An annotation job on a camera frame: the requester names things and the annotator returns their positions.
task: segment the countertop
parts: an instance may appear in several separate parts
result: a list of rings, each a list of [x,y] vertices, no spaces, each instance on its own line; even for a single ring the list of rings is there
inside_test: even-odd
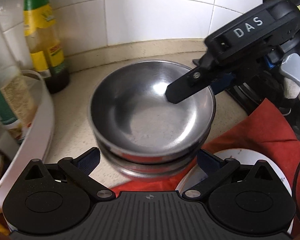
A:
[[[46,163],[56,163],[67,156],[76,158],[91,147],[96,146],[87,119],[88,104],[95,86],[106,75],[127,64],[148,59],[171,60],[194,67],[192,59],[201,56],[202,52],[187,52],[139,58],[71,74],[69,86],[52,96],[56,121],[54,137],[46,157]],[[226,132],[247,116],[245,111],[225,92],[216,95],[216,101],[216,116],[206,142]],[[115,171],[102,156],[100,164],[90,176],[106,187],[114,187],[129,181],[129,179]]]

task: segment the white lettering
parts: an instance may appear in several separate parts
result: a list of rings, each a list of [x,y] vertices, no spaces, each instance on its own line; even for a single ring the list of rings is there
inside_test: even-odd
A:
[[[255,29],[255,27],[251,26],[249,23],[245,23],[245,25],[246,25],[248,33],[250,32],[250,29]]]
[[[243,32],[243,30],[241,30],[241,29],[235,29],[234,30],[234,33],[238,36],[238,38],[240,38],[240,37],[242,37],[243,35],[244,35],[244,32]]]
[[[257,26],[260,26],[260,25],[263,24],[263,22],[262,22],[261,20],[258,20],[258,19],[259,19],[259,17],[254,17],[254,18],[253,18],[253,21],[254,21],[255,23],[259,23],[259,24],[257,24]]]

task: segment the stainless steel bowl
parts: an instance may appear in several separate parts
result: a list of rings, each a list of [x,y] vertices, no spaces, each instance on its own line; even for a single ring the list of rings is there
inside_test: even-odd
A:
[[[167,85],[190,70],[170,61],[122,67],[96,87],[89,119],[97,143],[135,163],[165,163],[199,149],[216,102],[210,87],[179,104],[167,101]]]
[[[134,180],[140,179],[143,181],[155,181],[172,177],[188,167],[197,154],[197,152],[193,152],[168,163],[139,164],[118,157],[106,150],[102,143],[98,144],[98,147],[105,159],[115,170],[128,178]]]

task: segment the silver screw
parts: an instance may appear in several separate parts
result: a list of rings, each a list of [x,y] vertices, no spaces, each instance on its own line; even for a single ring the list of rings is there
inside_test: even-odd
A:
[[[200,197],[200,195],[201,195],[201,193],[199,191],[193,190],[193,189],[187,190],[185,194],[187,197],[190,197],[190,198]]]
[[[200,76],[201,76],[200,72],[194,72],[193,74],[194,79],[200,78]]]
[[[100,191],[98,191],[97,196],[101,197],[101,198],[111,197],[112,192],[110,190],[107,190],[107,189],[100,190]]]

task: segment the red fabric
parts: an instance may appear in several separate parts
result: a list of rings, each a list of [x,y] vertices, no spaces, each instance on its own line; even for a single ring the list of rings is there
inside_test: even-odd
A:
[[[292,186],[293,176],[300,161],[300,141],[279,110],[268,100],[245,120],[203,148],[216,153],[231,148],[245,148],[260,152],[273,160],[285,174]],[[112,190],[120,191],[166,191],[174,190],[184,175],[194,166],[170,179],[145,183],[131,181]],[[300,174],[297,184],[298,206],[300,208]],[[300,223],[294,220],[292,235],[300,233]]]

